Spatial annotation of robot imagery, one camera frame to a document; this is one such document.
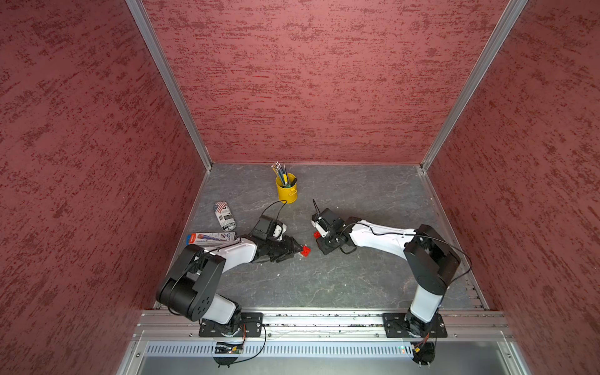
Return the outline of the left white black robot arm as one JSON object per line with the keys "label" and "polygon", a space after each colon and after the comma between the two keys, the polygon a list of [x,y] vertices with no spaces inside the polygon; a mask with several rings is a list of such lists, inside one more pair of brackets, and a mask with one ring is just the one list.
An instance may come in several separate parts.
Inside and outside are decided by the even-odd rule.
{"label": "left white black robot arm", "polygon": [[232,244],[206,249],[187,245],[178,256],[156,292],[156,301],[175,315],[191,322],[209,321],[224,337],[242,332],[241,306],[217,293],[222,275],[243,264],[260,260],[280,263],[306,248],[293,237],[262,240],[244,236]]}

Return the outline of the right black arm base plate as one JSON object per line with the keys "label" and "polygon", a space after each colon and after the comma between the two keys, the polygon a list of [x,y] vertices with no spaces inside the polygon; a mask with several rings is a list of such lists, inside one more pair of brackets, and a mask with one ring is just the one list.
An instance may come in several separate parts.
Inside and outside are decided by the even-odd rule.
{"label": "right black arm base plate", "polygon": [[436,313],[431,322],[424,323],[411,313],[384,313],[383,327],[387,338],[447,338],[445,322]]}

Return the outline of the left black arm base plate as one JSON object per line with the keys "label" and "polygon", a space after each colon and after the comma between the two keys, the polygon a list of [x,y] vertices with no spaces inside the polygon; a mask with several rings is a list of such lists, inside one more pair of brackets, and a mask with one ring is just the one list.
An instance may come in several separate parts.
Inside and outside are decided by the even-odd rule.
{"label": "left black arm base plate", "polygon": [[200,338],[259,338],[263,314],[260,312],[235,312],[227,323],[202,319],[199,322]]}

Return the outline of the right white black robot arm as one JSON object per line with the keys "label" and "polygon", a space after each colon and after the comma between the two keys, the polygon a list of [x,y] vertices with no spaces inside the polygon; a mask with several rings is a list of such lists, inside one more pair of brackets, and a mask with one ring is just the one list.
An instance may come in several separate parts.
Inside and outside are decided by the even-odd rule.
{"label": "right white black robot arm", "polygon": [[346,222],[315,214],[317,246],[327,255],[349,245],[372,248],[404,259],[417,282],[411,306],[400,327],[408,335],[425,338],[434,328],[434,319],[461,264],[453,247],[428,225],[417,229],[385,227],[366,220]]}

